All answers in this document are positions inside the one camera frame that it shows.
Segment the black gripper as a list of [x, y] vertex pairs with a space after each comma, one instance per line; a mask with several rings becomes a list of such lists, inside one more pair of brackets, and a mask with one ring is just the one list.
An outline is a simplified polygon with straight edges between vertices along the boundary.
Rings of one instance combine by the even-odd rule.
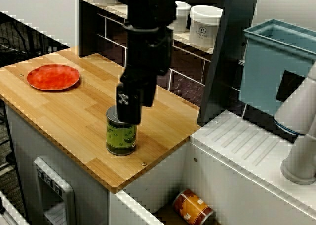
[[123, 27], [127, 31], [127, 66], [116, 87], [117, 115], [121, 122], [140, 124], [142, 104], [152, 106], [157, 76], [165, 75], [170, 67], [173, 32], [166, 25]]

